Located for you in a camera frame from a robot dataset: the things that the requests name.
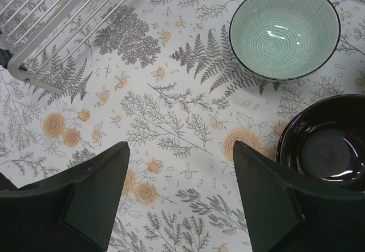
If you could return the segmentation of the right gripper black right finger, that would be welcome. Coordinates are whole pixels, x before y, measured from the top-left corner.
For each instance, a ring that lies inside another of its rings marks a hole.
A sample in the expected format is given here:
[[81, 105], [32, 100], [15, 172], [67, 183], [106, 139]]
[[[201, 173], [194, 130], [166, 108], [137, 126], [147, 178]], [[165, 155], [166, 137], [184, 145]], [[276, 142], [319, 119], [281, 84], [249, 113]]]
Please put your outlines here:
[[236, 141], [234, 168], [253, 251], [364, 251], [364, 194], [330, 186]]

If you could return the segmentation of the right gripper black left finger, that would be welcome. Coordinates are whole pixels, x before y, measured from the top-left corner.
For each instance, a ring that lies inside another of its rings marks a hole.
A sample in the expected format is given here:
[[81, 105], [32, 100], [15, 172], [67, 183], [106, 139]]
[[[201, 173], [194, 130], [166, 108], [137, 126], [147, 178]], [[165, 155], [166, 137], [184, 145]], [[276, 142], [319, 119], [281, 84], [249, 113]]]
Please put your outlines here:
[[1, 175], [1, 251], [107, 251], [129, 155], [121, 141], [21, 188]]

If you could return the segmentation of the black patterned bowl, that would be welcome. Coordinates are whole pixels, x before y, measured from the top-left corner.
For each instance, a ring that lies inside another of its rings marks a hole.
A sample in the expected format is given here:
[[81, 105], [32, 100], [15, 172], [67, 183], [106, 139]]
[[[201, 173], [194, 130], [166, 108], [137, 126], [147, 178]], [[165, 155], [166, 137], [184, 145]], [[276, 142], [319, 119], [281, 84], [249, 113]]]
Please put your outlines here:
[[283, 130], [276, 161], [332, 186], [364, 191], [364, 96], [337, 95], [297, 114]]

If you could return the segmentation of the pale green bowl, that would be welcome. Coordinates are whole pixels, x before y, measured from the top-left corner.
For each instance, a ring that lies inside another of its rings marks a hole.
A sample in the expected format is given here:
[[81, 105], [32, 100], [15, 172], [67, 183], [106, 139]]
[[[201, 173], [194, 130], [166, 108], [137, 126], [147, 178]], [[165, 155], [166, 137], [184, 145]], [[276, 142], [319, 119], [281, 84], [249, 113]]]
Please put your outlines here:
[[238, 61], [270, 80], [293, 80], [320, 69], [339, 38], [339, 15], [329, 0], [244, 0], [229, 27]]

